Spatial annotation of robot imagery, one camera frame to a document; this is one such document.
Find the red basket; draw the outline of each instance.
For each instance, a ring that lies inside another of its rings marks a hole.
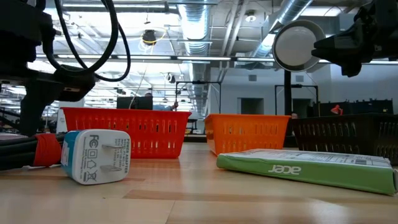
[[[68,131],[113,129],[131,138],[131,158],[175,159],[191,112],[62,108]]]

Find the power adapter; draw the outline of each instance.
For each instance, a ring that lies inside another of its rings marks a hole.
[[[124,131],[88,129],[65,135],[61,165],[83,185],[122,180],[130,168],[131,139]]]

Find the green box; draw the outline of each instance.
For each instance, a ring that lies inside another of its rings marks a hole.
[[[380,194],[398,191],[398,171],[378,156],[254,149],[218,155],[222,169]]]

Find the wooden table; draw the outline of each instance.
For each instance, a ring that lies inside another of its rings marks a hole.
[[[133,160],[121,182],[83,186],[60,167],[0,172],[1,224],[398,223],[398,196],[217,169],[206,144]]]

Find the orange basket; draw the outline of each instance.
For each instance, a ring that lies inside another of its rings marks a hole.
[[[62,108],[68,131],[112,129],[131,138],[131,158],[175,159],[191,112]]]
[[[211,114],[207,143],[216,154],[249,149],[282,149],[290,116]]]

